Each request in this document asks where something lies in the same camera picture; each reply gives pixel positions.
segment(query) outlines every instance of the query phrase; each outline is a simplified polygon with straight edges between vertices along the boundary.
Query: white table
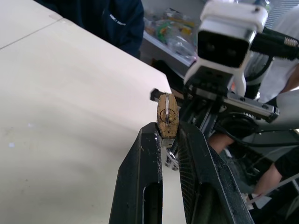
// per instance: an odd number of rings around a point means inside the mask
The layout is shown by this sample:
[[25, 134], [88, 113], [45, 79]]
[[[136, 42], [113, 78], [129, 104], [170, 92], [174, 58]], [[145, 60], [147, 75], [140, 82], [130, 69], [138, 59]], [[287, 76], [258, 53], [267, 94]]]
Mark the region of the white table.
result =
[[[150, 91], [170, 88], [162, 73], [49, 15], [30, 0], [0, 0], [0, 223], [106, 224], [117, 170], [156, 120]], [[179, 174], [163, 172], [163, 223], [184, 223]]]

